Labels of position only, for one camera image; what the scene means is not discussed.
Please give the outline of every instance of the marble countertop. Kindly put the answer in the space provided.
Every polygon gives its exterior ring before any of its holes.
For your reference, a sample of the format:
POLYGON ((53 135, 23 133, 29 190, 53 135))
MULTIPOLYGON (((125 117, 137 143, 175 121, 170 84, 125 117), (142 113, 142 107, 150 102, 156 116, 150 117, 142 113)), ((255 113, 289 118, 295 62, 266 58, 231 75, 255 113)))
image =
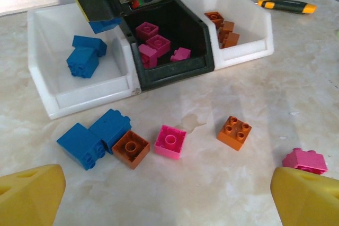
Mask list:
POLYGON ((301 16, 271 11, 275 53, 51 121, 28 71, 26 14, 0 18, 0 175, 60 164, 55 225, 281 225, 270 193, 294 147, 322 153, 339 179, 339 2, 301 16), (187 130, 182 158, 153 153, 135 170, 106 155, 85 171, 56 143, 108 109, 154 144, 162 124, 187 130), (253 128, 237 152, 216 139, 230 115, 253 128))

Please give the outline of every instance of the lego duplo brick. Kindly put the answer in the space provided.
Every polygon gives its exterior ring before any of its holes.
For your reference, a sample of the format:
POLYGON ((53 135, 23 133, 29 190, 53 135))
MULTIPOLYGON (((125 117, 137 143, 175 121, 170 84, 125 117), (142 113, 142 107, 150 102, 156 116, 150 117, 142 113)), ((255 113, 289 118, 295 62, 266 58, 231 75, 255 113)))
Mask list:
POLYGON ((239 151, 251 129, 252 127, 249 124, 240 121, 234 116, 230 116, 221 128, 217 139, 239 151))
POLYGON ((186 131, 163 125, 154 144, 154 152, 173 160, 179 160, 185 138, 186 131))
POLYGON ((339 225, 339 180, 278 167, 271 193, 284 226, 339 225))
POLYGON ((327 166, 324 156, 313 150, 302 151, 301 148, 294 148, 293 151, 286 155, 282 161, 284 167, 300 169, 321 175, 327 172, 327 166))
POLYGON ((222 24, 222 27, 220 27, 219 34, 218 34, 219 42, 222 43, 225 36, 233 32, 233 30, 234 30, 234 22, 224 21, 224 23, 222 24))
POLYGON ((149 142, 129 130, 113 147, 113 154, 135 169, 150 151, 149 142))
POLYGON ((151 69, 157 66, 157 50, 151 48, 148 45, 142 44, 139 47, 141 61, 146 69, 151 69))
POLYGON ((138 38, 147 41, 159 33, 159 27, 149 22, 144 22, 136 28, 138 38))
POLYGON ((86 170, 92 169, 95 162, 105 155, 101 139, 79 123, 69 129, 57 142, 86 170))
POLYGON ((224 48, 236 46, 238 44, 239 37, 240 37, 239 34, 229 33, 227 37, 224 39, 224 41, 222 42, 222 48, 224 49, 224 48))
POLYGON ((68 68, 73 76, 91 78, 99 65, 95 49, 78 47, 67 58, 68 68))
POLYGON ((110 109, 92 124, 89 130, 102 140, 106 151, 112 154, 114 144, 132 128, 130 121, 130 118, 122 116, 120 111, 110 109))
POLYGON ((218 12, 209 12, 205 15, 216 25, 217 29, 222 26, 224 18, 218 12))
POLYGON ((53 225, 65 188, 56 164, 0 177, 0 225, 53 225))
POLYGON ((80 35, 74 36, 72 46, 95 49, 98 57, 105 56, 107 51, 107 44, 100 38, 82 37, 80 35))
POLYGON ((95 34, 99 34, 114 29, 121 21, 121 18, 112 19, 110 21, 90 21, 89 25, 95 34))
POLYGON ((146 44, 151 48, 158 51, 157 57, 161 57, 164 54, 168 53, 171 49, 171 42, 170 40, 162 37, 161 35, 157 34, 154 37, 148 39, 146 44))
POLYGON ((180 47, 179 49, 174 51, 174 55, 171 56, 171 61, 181 61, 185 60, 187 58, 190 58, 191 56, 191 50, 180 47))

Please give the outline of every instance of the pink duplo brick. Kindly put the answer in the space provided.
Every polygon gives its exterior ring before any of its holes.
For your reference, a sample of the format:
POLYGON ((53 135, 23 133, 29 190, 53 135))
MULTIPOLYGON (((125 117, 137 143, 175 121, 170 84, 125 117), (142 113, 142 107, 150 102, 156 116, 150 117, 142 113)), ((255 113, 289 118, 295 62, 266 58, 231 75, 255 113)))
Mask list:
POLYGON ((158 51, 158 58, 168 53, 171 49, 171 41, 158 34, 148 39, 146 44, 158 51))
POLYGON ((154 68, 157 66, 158 62, 158 52, 155 49, 152 49, 150 46, 141 44, 139 46, 139 52, 141 56, 142 64, 146 69, 154 68))
POLYGON ((176 62, 176 61, 184 60, 184 59, 190 58, 190 56, 191 56, 191 50, 180 47, 179 49, 174 51, 174 55, 171 56, 171 61, 176 62))
POLYGON ((144 41, 152 38, 158 33, 159 33, 159 27, 148 22, 144 22, 143 24, 141 24, 140 26, 136 28, 137 37, 144 41))
POLYGON ((179 160, 185 138, 185 131, 163 125, 154 144, 154 152, 173 160, 179 160))
POLYGON ((302 151, 301 148, 293 148, 282 161, 284 167, 300 169, 317 175, 327 171, 324 156, 313 150, 302 151))

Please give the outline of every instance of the screwdriver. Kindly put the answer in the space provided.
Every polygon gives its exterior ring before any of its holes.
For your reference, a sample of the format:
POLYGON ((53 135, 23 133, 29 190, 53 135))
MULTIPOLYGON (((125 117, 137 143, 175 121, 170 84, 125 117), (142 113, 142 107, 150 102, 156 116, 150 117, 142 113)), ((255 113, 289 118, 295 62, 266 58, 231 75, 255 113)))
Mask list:
POLYGON ((316 5, 295 0, 258 0, 257 5, 267 9, 299 14, 311 14, 317 9, 316 5))

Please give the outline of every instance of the white plastic bin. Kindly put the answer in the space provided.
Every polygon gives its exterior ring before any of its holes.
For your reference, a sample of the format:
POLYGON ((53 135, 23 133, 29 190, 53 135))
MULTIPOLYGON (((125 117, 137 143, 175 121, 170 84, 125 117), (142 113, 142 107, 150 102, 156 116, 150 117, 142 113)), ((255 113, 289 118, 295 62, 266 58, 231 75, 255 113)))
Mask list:
POLYGON ((271 55, 274 52, 271 14, 251 0, 181 0, 210 32, 215 70, 271 55), (217 30, 206 12, 219 12, 235 23, 240 34, 237 46, 220 49, 217 30))
POLYGON ((94 34, 76 4, 28 11, 29 70, 51 119, 141 92, 130 44, 119 27, 94 34), (107 54, 92 78, 73 77, 74 35, 102 39, 107 54))

